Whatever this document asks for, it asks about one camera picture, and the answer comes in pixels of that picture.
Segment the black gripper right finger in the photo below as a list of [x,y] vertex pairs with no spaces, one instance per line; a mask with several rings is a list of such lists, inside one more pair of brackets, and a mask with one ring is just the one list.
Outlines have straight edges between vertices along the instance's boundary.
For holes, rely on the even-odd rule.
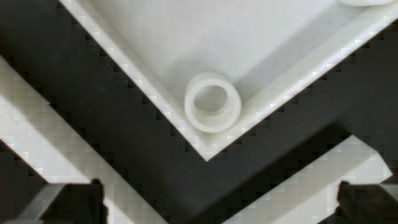
[[338,208],[319,224],[398,224],[398,184],[344,181]]

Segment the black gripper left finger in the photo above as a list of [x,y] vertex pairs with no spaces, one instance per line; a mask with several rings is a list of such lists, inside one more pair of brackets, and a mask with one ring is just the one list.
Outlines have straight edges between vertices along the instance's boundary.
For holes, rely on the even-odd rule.
[[0,224],[109,224],[106,186],[90,183],[49,184],[22,212]]

